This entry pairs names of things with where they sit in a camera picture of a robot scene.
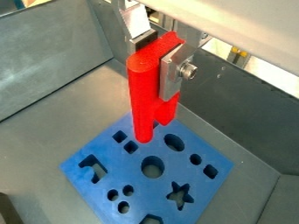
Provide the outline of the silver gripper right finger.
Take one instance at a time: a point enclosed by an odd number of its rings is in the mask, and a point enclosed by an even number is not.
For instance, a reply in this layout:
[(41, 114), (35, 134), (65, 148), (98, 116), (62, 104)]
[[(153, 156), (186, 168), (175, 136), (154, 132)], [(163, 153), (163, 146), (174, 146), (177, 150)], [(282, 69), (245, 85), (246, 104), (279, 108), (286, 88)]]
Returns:
[(198, 67), (193, 64), (197, 50), (211, 39), (205, 31), (197, 30), (183, 22), (174, 23), (174, 30), (185, 40), (161, 59), (159, 97), (169, 102), (179, 93), (183, 80), (193, 80)]

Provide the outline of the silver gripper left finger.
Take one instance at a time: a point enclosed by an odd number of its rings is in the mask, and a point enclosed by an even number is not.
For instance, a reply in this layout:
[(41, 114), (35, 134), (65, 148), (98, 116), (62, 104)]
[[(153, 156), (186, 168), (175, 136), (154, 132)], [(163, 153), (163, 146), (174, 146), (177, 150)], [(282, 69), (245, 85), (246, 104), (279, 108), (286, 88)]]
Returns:
[(137, 0), (111, 0), (117, 19), (126, 34), (127, 51), (134, 54), (158, 39), (151, 28), (146, 6)]

